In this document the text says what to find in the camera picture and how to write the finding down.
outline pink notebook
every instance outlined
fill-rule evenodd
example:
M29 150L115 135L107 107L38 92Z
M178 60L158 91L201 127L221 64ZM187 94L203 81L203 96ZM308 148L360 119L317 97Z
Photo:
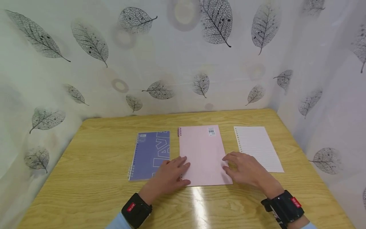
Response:
M187 156L191 163L183 179L189 179L189 186L227 185L231 178L222 169L227 162L218 125L183 126L178 128L179 155Z

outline lined paper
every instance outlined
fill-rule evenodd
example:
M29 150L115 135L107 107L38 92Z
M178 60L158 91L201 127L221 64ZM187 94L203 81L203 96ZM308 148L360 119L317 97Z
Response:
M268 171L284 173L280 159L263 126L234 126L239 151L257 159Z

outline sleeve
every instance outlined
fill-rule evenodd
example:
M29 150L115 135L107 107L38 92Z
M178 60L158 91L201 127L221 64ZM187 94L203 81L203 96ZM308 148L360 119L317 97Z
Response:
M105 229L131 229L122 213L118 213L116 218Z
M301 228L301 229L317 229L314 224L309 223L308 225L306 225L305 227Z

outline table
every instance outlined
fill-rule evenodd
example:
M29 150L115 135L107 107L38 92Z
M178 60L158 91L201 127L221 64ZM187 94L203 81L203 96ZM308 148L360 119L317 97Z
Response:
M354 228L271 109L88 119L83 122L28 209L21 229L104 228L144 181L128 182L139 132L171 131L171 158L179 155L179 126L218 124L226 153L238 151L233 126L264 126L285 173L273 173L301 202L319 229ZM161 197L141 228L279 229L255 188L187 187Z

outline black wristband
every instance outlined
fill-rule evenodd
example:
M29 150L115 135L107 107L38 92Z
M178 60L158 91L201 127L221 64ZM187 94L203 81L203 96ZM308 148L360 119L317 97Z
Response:
M121 213L126 221L136 229L142 225L152 210L153 206L146 204L145 201L135 193L122 208Z
M288 223L304 215L301 204L287 190L281 195L269 200L261 201L267 212L273 211L277 222L287 226Z

